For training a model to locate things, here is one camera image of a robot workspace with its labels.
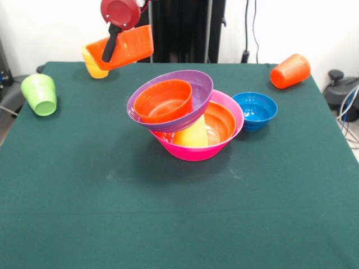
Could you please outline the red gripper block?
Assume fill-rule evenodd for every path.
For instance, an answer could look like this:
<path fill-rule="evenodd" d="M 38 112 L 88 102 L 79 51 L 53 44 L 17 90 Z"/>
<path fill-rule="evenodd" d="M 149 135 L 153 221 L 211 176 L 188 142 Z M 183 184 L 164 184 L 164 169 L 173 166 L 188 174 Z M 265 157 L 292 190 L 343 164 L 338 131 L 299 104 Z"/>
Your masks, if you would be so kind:
<path fill-rule="evenodd" d="M 102 0 L 100 11 L 105 22 L 110 22 L 110 37 L 105 45 L 102 61 L 110 62 L 116 48 L 118 34 L 133 28 L 139 21 L 141 11 L 133 0 Z"/>

